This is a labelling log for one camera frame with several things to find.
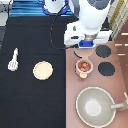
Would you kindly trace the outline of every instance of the table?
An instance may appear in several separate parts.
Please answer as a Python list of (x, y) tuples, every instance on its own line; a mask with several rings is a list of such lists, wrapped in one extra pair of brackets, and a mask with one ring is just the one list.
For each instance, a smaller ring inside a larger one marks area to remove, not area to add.
[[(0, 51), (0, 127), (66, 127), (66, 54), (50, 43), (50, 17), (9, 17)], [(74, 16), (58, 17), (53, 42), (64, 47), (66, 25), (78, 20)], [(7, 69), (15, 48), (19, 49), (19, 68)], [(48, 61), (53, 75), (46, 81), (32, 73), (36, 63)]]
[[(106, 44), (111, 48), (111, 55), (107, 58), (99, 57), (95, 49), (89, 57), (94, 65), (91, 75), (87, 79), (81, 79), (75, 73), (75, 64), (80, 59), (74, 54), (74, 49), (66, 51), (66, 128), (90, 128), (79, 118), (75, 103), (78, 94), (87, 87), (100, 87), (113, 97), (115, 103), (119, 103), (125, 99), (124, 92), (126, 87), (122, 76), (119, 58), (114, 42), (110, 41)], [(112, 76), (103, 76), (98, 71), (98, 65), (101, 62), (111, 62), (115, 67), (115, 73)], [(113, 122), (107, 128), (127, 128), (128, 126), (128, 110), (117, 111)]]

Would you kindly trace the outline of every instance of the small bowl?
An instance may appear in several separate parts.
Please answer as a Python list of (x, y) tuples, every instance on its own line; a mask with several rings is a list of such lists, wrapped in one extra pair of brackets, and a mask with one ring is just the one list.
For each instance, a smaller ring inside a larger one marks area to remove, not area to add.
[(53, 73), (52, 65), (46, 61), (39, 62), (33, 69), (34, 76), (39, 80), (48, 79)]
[[(89, 67), (89, 70), (87, 71), (81, 71), (80, 70), (80, 66), (81, 66), (81, 63), (83, 62), (86, 62), (88, 64), (88, 67)], [(88, 60), (88, 59), (80, 59), (77, 61), (76, 63), (76, 73), (81, 77), (81, 78), (86, 78), (87, 76), (90, 75), (90, 73), (92, 72), (93, 70), (93, 63)]]

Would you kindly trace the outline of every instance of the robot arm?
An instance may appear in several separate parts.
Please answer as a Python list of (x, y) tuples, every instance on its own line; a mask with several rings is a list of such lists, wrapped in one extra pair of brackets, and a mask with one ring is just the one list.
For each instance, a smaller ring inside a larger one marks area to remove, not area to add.
[(64, 35), (65, 45), (78, 44), (79, 48), (92, 48), (108, 42), (112, 31), (101, 31), (111, 0), (69, 0), (69, 6), (78, 21), (69, 23)]

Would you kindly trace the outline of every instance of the bowl rim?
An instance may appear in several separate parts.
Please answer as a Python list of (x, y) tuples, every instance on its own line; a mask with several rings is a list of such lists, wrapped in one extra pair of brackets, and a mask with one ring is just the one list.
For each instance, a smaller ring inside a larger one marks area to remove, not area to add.
[[(90, 66), (90, 70), (88, 70), (87, 72), (81, 71), (81, 70), (79, 69), (79, 67), (78, 67), (78, 64), (79, 64), (81, 61), (85, 61), (85, 62), (89, 63), (89, 64), (91, 65), (91, 66)], [(82, 73), (82, 74), (91, 73), (92, 70), (93, 70), (93, 63), (92, 63), (90, 60), (88, 60), (88, 59), (79, 59), (79, 60), (76, 62), (76, 69), (77, 69), (80, 73)]]
[(79, 97), (80, 97), (85, 91), (87, 91), (87, 90), (89, 90), (89, 89), (98, 89), (98, 90), (101, 90), (101, 91), (105, 92), (105, 93), (110, 97), (110, 99), (111, 99), (111, 101), (113, 102), (113, 104), (115, 104), (115, 103), (114, 103), (114, 100), (113, 100), (113, 98), (112, 98), (112, 96), (111, 96), (106, 90), (104, 90), (104, 89), (102, 89), (102, 88), (100, 88), (100, 87), (87, 87), (87, 88), (83, 89), (83, 90), (78, 94), (77, 99), (76, 99), (76, 110), (77, 110), (78, 116), (80, 117), (80, 119), (81, 119), (84, 123), (86, 123), (88, 126), (91, 126), (91, 127), (94, 127), (94, 128), (102, 128), (102, 127), (106, 127), (106, 126), (110, 125), (110, 124), (112, 123), (112, 121), (114, 120), (114, 118), (115, 118), (116, 109), (114, 109), (113, 116), (112, 116), (111, 120), (110, 120), (108, 123), (106, 123), (106, 124), (104, 124), (104, 125), (101, 125), (101, 126), (95, 126), (95, 125), (89, 124), (89, 123), (88, 123), (87, 121), (85, 121), (85, 120), (83, 119), (83, 117), (80, 115), (79, 110), (78, 110), (78, 100), (79, 100)]

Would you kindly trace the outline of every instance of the pink surface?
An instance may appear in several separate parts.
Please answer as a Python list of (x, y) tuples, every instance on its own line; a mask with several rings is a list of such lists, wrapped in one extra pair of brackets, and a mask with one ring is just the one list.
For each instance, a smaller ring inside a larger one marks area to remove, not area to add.
[[(113, 97), (115, 103), (119, 103), (125, 99), (124, 92), (126, 87), (124, 84), (122, 71), (117, 55), (117, 50), (114, 42), (108, 42), (107, 45), (111, 48), (111, 55), (107, 58), (101, 58), (96, 55), (95, 50), (89, 57), (92, 61), (94, 69), (91, 75), (86, 79), (81, 79), (75, 73), (75, 64), (80, 59), (74, 54), (74, 49), (66, 50), (66, 128), (91, 128), (82, 122), (79, 118), (75, 103), (80, 91), (86, 87), (100, 87)], [(98, 71), (98, 65), (101, 62), (111, 62), (115, 67), (113, 76), (102, 76)], [(116, 112), (113, 122), (106, 128), (128, 128), (128, 110)]]

